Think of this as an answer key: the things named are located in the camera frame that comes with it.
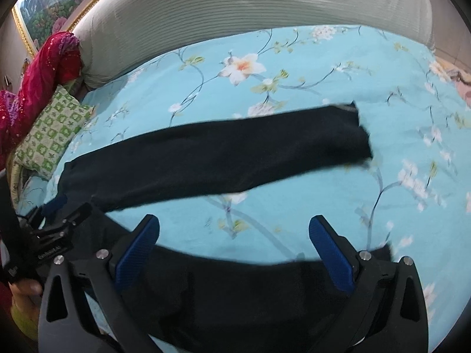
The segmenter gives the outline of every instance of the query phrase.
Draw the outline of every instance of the beige fabric headboard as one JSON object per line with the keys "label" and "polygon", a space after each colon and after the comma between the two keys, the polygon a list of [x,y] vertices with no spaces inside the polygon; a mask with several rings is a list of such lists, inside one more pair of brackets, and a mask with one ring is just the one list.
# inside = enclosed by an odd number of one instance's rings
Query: beige fabric headboard
{"label": "beige fabric headboard", "polygon": [[186,44],[319,24],[368,25],[433,47],[429,0],[100,0],[74,33],[85,82],[96,88]]}

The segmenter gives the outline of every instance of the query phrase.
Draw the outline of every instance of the bed sheet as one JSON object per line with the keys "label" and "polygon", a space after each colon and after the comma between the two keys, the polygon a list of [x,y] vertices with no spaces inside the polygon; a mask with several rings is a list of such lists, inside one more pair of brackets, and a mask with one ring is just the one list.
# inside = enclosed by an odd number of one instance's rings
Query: bed sheet
{"label": "bed sheet", "polygon": [[155,214],[162,246],[272,264],[319,258],[308,223],[323,214],[357,250],[390,243],[395,260],[414,259],[432,351],[471,295],[471,265],[463,264],[471,259],[471,112],[434,55],[414,41],[364,26],[282,28],[157,57],[87,95],[97,114],[66,150],[45,201],[65,162],[138,134],[351,101],[370,133],[374,158],[366,166],[109,216],[132,230]]}

